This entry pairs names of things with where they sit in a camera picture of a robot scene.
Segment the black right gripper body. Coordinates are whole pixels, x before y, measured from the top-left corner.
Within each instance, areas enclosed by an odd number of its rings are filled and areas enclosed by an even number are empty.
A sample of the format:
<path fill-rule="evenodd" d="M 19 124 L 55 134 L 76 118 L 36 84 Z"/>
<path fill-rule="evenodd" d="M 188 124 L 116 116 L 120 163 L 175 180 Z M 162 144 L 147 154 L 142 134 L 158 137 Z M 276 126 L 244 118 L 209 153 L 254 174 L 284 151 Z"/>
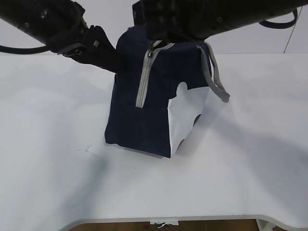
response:
<path fill-rule="evenodd" d="M 217 31 L 206 0 L 139 0 L 132 5 L 135 26 L 148 40 L 169 43 L 201 41 Z"/>

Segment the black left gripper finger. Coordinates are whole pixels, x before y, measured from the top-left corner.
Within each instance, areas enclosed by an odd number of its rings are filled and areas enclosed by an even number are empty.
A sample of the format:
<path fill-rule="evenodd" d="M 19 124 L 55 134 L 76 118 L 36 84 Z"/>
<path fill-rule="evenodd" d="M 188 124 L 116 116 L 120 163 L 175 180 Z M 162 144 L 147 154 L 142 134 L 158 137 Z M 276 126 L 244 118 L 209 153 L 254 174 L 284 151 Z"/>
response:
<path fill-rule="evenodd" d="M 125 70 L 124 58 L 107 37 L 86 36 L 81 47 L 76 48 L 69 57 L 80 64 L 90 64 L 113 73 Z"/>

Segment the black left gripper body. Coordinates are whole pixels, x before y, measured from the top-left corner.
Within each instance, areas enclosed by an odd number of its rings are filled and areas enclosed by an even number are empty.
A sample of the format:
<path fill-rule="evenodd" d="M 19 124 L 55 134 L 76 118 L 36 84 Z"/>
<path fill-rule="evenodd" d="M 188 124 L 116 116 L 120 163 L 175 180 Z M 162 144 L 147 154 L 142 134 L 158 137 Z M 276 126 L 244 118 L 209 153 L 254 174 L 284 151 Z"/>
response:
<path fill-rule="evenodd" d="M 100 26 L 79 25 L 72 31 L 61 31 L 47 39 L 46 46 L 53 53 L 78 60 L 108 58 L 108 38 Z"/>

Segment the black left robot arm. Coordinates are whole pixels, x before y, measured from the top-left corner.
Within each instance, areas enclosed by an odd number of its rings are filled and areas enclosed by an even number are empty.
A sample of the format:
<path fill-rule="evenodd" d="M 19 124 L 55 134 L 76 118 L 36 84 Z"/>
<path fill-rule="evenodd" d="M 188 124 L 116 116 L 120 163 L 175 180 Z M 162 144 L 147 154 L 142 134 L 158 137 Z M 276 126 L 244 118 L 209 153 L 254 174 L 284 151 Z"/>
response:
<path fill-rule="evenodd" d="M 47 51 L 113 73 L 125 69 L 123 57 L 100 26 L 87 26 L 85 9 L 72 0 L 2 0 L 0 18 L 44 45 L 36 48 L 1 46 L 8 54 L 30 55 Z"/>

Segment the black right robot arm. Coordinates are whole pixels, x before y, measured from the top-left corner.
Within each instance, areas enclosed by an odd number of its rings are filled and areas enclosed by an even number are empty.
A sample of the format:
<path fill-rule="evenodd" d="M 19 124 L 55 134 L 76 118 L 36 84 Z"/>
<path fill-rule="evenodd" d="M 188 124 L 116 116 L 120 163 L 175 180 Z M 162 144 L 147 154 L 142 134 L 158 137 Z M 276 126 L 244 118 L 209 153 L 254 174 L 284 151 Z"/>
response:
<path fill-rule="evenodd" d="M 202 41 L 254 23 L 292 27 L 306 0 L 140 0 L 132 5 L 136 26 L 150 40 Z"/>

